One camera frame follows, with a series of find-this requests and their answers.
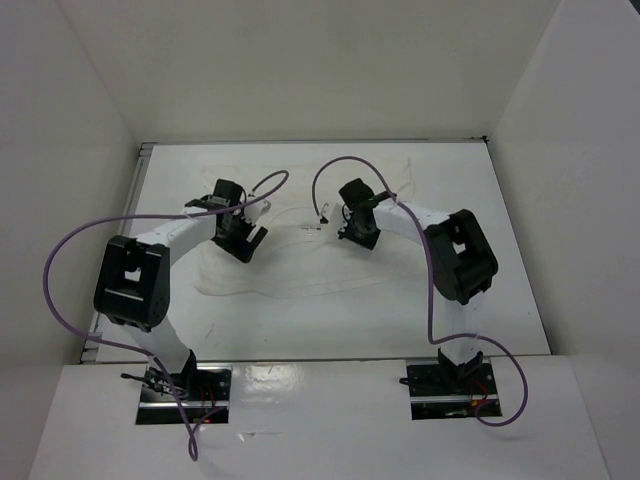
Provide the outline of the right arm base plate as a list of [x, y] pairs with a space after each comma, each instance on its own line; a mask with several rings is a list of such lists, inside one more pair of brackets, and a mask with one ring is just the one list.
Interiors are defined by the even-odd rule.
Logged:
[[399, 383], [408, 390], [413, 420], [473, 418], [479, 406], [481, 417], [502, 415], [493, 368], [488, 361], [457, 386], [445, 381], [436, 360], [408, 362]]

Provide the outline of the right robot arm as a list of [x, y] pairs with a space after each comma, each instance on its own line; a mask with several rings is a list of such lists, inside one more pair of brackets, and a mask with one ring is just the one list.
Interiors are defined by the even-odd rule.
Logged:
[[498, 262], [475, 215], [442, 213], [376, 194], [361, 179], [339, 190], [344, 203], [338, 237], [372, 250], [380, 234], [394, 233], [428, 253], [427, 338], [438, 347], [440, 386], [451, 393], [468, 386], [483, 361], [478, 347], [479, 309]]

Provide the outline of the white tank top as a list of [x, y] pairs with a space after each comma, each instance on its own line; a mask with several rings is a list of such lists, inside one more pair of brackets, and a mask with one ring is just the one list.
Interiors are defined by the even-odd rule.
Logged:
[[259, 220], [268, 234], [244, 264], [211, 242], [200, 245], [196, 290], [213, 297], [259, 293], [274, 298], [323, 295], [396, 279], [423, 277], [421, 248], [384, 232], [373, 250], [322, 232], [320, 208], [341, 203], [339, 189], [360, 178], [375, 192], [384, 183], [401, 199], [415, 197], [408, 158], [385, 158], [371, 170], [354, 161], [334, 164], [316, 178], [318, 164], [291, 166], [287, 183], [270, 197], [270, 211]]

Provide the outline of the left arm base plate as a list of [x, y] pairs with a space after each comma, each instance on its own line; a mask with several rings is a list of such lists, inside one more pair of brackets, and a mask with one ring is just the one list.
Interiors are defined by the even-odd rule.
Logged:
[[[198, 369], [200, 377], [194, 387], [186, 387], [181, 380], [175, 380], [187, 420], [191, 425], [199, 421], [226, 424], [229, 419], [231, 366], [199, 366]], [[142, 383], [135, 420], [137, 425], [176, 425], [183, 422], [170, 386], [158, 369], [149, 367], [136, 380]]]

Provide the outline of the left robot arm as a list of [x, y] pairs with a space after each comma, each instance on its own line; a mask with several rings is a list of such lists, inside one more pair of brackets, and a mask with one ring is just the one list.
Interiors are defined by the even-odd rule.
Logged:
[[241, 185], [222, 179], [212, 193], [187, 202], [178, 218], [135, 237], [116, 235], [106, 245], [94, 307], [152, 361], [147, 381], [163, 380], [176, 399], [191, 397], [209, 380], [168, 318], [171, 267], [206, 242], [248, 263], [268, 233], [257, 223], [269, 210], [268, 200], [256, 201]]

